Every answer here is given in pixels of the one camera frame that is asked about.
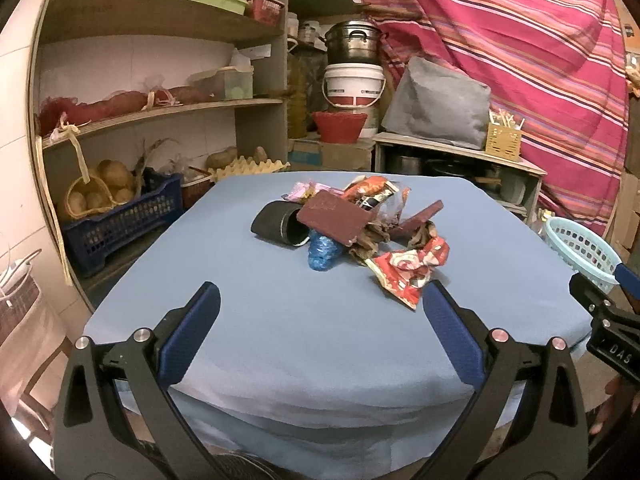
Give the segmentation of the person hand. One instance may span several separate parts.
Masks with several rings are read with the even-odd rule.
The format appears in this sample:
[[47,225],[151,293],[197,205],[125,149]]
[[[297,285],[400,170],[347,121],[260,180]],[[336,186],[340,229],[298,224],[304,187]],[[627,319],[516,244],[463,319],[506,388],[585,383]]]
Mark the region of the person hand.
[[618,390],[627,384],[628,382],[622,376],[615,376],[606,384],[604,392],[608,398],[586,414],[590,438],[600,434],[605,423],[614,412],[614,404]]

